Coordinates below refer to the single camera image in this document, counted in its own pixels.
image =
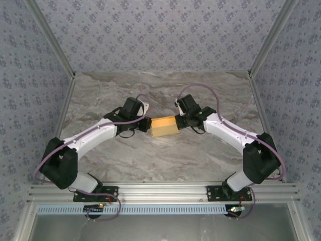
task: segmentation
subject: cable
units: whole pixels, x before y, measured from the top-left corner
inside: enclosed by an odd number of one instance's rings
[[[195,128],[194,128],[194,127],[191,127],[191,128],[192,128],[192,130],[193,130],[193,131],[195,131],[197,134],[202,135],[202,134],[204,134],[204,133],[205,133],[205,132],[202,132],[202,133],[198,132],[197,130],[195,130]]]
[[[254,211],[254,208],[255,208],[255,203],[256,203],[255,193],[254,193],[252,187],[248,186],[248,188],[250,188],[250,190],[251,190],[251,192],[252,192],[252,195],[253,195],[253,205],[252,205],[252,207],[251,207],[251,210],[250,210],[246,215],[244,215],[244,216],[242,216],[242,217],[237,216],[235,213],[228,212],[230,215],[235,216],[235,217],[238,218],[239,220],[245,219],[245,218],[247,218],[248,216],[250,216],[250,215],[252,214],[252,212]]]
[[[143,113],[143,115],[142,115],[141,117],[139,117],[139,118],[137,118],[137,119],[134,119],[134,120],[130,120],[130,121],[128,121],[128,122],[108,122],[108,123],[104,123],[104,124],[101,124],[101,125],[100,125],[100,128],[101,128],[101,127],[105,127],[105,126],[109,126],[109,125],[127,125],[127,124],[132,124],[132,123],[135,123],[135,122],[138,122],[138,121],[144,119],[145,116],[147,115],[148,111],[150,110],[150,100],[149,100],[148,96],[145,95],[145,94],[139,94],[139,95],[136,97],[136,99],[138,99],[140,96],[144,96],[145,98],[148,99],[148,104],[149,104],[149,106],[148,106],[148,109],[147,109],[147,111],[146,111],[145,114]],[[98,127],[93,127],[93,128],[91,128],[91,129],[89,129],[88,131],[84,132],[84,133],[81,134],[80,136],[76,137],[75,139],[73,139],[73,140],[71,140],[71,141],[69,141],[69,142],[67,142],[67,143],[64,143],[63,145],[57,147],[57,148],[54,149],[51,153],[49,153],[49,154],[40,162],[40,164],[36,167],[36,169],[35,169],[35,171],[34,171],[34,173],[33,173],[33,178],[34,178],[34,180],[38,180],[38,181],[41,181],[41,182],[43,182],[43,183],[52,183],[51,181],[42,180],[42,179],[37,178],[37,173],[38,173],[38,171],[40,170],[40,168],[44,165],[44,163],[45,163],[46,161],[48,161],[49,158],[51,158],[55,153],[57,153],[57,152],[60,151],[61,149],[63,149],[63,148],[65,148],[66,146],[70,145],[70,144],[73,143],[74,141],[77,141],[77,140],[83,138],[84,136],[86,136],[86,135],[90,134],[91,132],[95,131],[96,129],[98,129]]]
[[[245,132],[239,131],[238,129],[230,126],[230,125],[227,124],[225,121],[223,121],[223,118],[222,118],[222,116],[221,116],[221,114],[220,114],[220,102],[219,102],[219,98],[218,98],[217,94],[215,93],[215,91],[214,91],[211,87],[209,87],[209,86],[207,86],[207,85],[205,85],[205,84],[189,84],[189,85],[186,86],[184,89],[182,89],[182,91],[180,92],[180,94],[179,94],[179,96],[177,97],[177,99],[180,99],[180,97],[181,97],[181,95],[183,94],[183,92],[184,92],[185,90],[187,90],[188,88],[192,87],[192,86],[202,86],[202,87],[204,87],[204,88],[207,88],[208,90],[210,90],[210,91],[214,94],[214,96],[215,96],[215,98],[216,98],[216,102],[217,102],[217,115],[218,115],[220,121],[221,121],[226,127],[228,127],[229,129],[231,129],[232,131],[235,131],[235,132],[238,133],[238,134],[241,134],[241,135],[243,135],[243,136],[247,136],[247,137],[249,137],[249,138],[257,141],[258,143],[264,145],[265,147],[267,147],[267,148],[277,157],[277,159],[279,160],[279,162],[281,163],[281,166],[282,166],[282,173],[281,173],[281,175],[278,176],[278,177],[275,177],[275,178],[266,178],[266,179],[267,179],[267,180],[281,180],[281,179],[284,177],[284,175],[285,175],[286,169],[285,169],[285,163],[284,163],[283,159],[281,158],[281,156],[278,154],[278,152],[277,152],[274,148],[272,148],[268,143],[266,143],[266,142],[258,139],[257,137],[254,137],[254,136],[252,136],[252,135],[247,135]]]
[[[118,198],[117,196],[112,195],[112,194],[109,194],[109,193],[90,193],[90,192],[85,192],[85,191],[82,191],[82,190],[77,190],[77,191],[78,191],[78,192],[81,192],[81,193],[83,193],[83,194],[85,194],[85,195],[89,195],[89,196],[107,196],[107,197],[112,197],[112,198],[116,199],[117,202],[119,203],[119,208],[118,208],[118,210],[117,210],[117,213],[116,213],[115,215],[113,215],[112,217],[109,217],[109,218],[91,219],[91,218],[89,217],[89,213],[90,213],[90,211],[92,210],[92,208],[90,208],[90,209],[87,211],[87,215],[86,215],[87,218],[88,218],[88,220],[92,220],[92,221],[94,221],[94,222],[104,222],[104,221],[111,221],[111,220],[113,220],[113,219],[115,219],[115,218],[118,217],[118,215],[119,215],[119,213],[120,213],[120,211],[121,211],[121,202],[120,202],[120,200],[119,200],[119,198]]]

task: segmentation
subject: enclosure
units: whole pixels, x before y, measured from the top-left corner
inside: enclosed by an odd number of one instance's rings
[[[1,240],[87,240],[93,230],[97,240],[235,234],[321,240],[321,3],[5,0],[0,6]],[[177,95],[192,83],[216,91],[226,120],[271,134],[285,160],[282,181],[253,186],[256,209],[248,219],[229,221],[220,208],[231,202],[212,203],[207,190],[241,169],[242,155],[191,129],[157,138],[136,131],[82,157],[80,171],[119,188],[124,210],[106,229],[87,221],[84,204],[73,202],[68,189],[33,182],[52,137],[74,136],[140,93],[149,98],[150,117],[175,116]],[[197,86],[187,93],[217,109],[210,91]]]

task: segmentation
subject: wall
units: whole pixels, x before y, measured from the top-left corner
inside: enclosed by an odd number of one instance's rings
[[[0,240],[11,240],[69,78],[23,0],[0,9]]]
[[[321,240],[321,2],[301,0],[255,77],[287,179]]]
[[[284,0],[37,0],[74,71],[248,70]]]

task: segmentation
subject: aluminum frame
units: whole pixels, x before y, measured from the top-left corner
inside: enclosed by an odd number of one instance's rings
[[[118,186],[119,198],[123,204],[197,204],[208,205],[208,185],[220,185],[220,182],[104,182],[105,186]],[[313,240],[307,226],[297,187],[293,183],[265,181],[253,185],[256,203],[288,204],[292,222],[299,241]],[[74,203],[73,193],[68,189],[60,190],[52,184],[32,185],[14,240],[28,240],[39,205],[70,205]],[[238,202],[215,202],[216,204],[235,204]]]

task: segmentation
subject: connector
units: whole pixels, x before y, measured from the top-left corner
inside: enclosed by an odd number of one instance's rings
[[[245,207],[232,207],[228,211],[230,211],[230,212],[241,212],[241,211],[244,211],[244,210],[245,210]]]

